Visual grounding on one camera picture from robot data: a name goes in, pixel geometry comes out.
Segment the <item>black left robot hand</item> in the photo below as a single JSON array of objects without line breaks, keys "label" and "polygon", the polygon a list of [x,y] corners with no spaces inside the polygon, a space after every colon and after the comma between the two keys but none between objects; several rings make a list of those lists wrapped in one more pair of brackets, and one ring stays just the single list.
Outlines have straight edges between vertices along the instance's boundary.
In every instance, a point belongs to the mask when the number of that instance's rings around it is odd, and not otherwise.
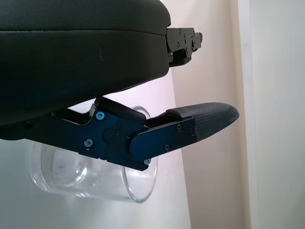
[{"label": "black left robot hand", "polygon": [[139,171],[238,119],[224,103],[146,116],[106,95],[187,64],[203,36],[171,27],[158,0],[3,0],[0,137],[28,139]]}]

